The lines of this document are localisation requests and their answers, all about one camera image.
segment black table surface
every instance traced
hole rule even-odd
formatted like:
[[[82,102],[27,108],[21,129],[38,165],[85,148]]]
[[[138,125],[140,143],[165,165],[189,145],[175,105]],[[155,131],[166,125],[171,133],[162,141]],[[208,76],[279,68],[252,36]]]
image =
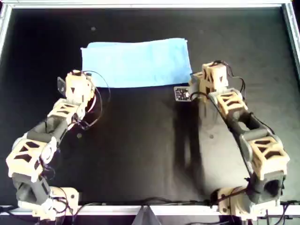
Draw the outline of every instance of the black table surface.
[[[81,47],[174,37],[188,41],[194,71],[223,59],[245,79],[250,110],[291,157],[285,198],[297,198],[300,95],[280,9],[14,9],[0,67],[0,205],[16,203],[5,163],[14,140],[60,98],[56,77],[81,68]],[[100,122],[72,129],[60,148],[49,184],[76,188],[84,202],[199,200],[247,177],[221,119],[199,119],[198,105],[174,101],[173,86],[112,89]]]

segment circuit board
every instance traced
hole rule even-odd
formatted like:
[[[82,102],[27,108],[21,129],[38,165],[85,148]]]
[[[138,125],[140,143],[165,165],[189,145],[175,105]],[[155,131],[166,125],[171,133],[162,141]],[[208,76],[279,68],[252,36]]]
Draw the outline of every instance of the circuit board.
[[[177,102],[190,102],[188,87],[174,87],[175,100]]]

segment blue towel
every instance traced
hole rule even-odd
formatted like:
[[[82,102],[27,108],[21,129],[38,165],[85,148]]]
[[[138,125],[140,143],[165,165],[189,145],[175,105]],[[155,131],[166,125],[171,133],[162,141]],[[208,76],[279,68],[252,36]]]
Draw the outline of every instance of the blue towel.
[[[98,72],[111,88],[187,83],[192,72],[187,41],[182,38],[90,43],[82,48],[82,70]],[[100,76],[92,76],[97,87],[106,87]]]

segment robotic arm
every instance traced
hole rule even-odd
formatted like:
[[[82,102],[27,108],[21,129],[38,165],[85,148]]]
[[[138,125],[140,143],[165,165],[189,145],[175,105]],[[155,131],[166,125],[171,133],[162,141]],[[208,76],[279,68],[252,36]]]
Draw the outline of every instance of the robotic arm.
[[[242,94],[227,88],[228,67],[222,61],[203,64],[202,72],[192,75],[190,87],[174,88],[175,97],[177,101],[192,101],[194,94],[200,94],[202,101],[209,99],[217,108],[238,144],[250,179],[247,187],[219,189],[214,203],[222,214],[256,220],[267,209],[280,205],[290,158],[279,137],[249,112]]]
[[[92,77],[78,70],[68,73],[66,82],[58,78],[58,87],[66,98],[59,99],[44,121],[15,141],[6,159],[19,207],[32,210],[41,220],[78,210],[79,193],[70,187],[50,187],[42,172],[66,132],[84,118],[85,107],[95,95]]]

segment aluminum frame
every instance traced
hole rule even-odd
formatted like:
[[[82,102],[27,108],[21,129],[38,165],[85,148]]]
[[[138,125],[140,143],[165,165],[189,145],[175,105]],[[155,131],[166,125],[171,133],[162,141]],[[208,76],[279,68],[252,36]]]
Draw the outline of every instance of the aluminum frame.
[[[9,19],[14,8],[282,8],[289,33],[298,78],[300,79],[300,35],[290,0],[3,0],[0,13],[0,60],[8,30]],[[79,215],[137,215],[140,206],[86,206]],[[157,216],[220,216],[218,206],[163,206],[152,205]],[[31,211],[18,208],[12,211],[16,215],[31,215]],[[283,207],[269,210],[269,215],[282,215]],[[286,215],[300,216],[300,206],[291,205]]]

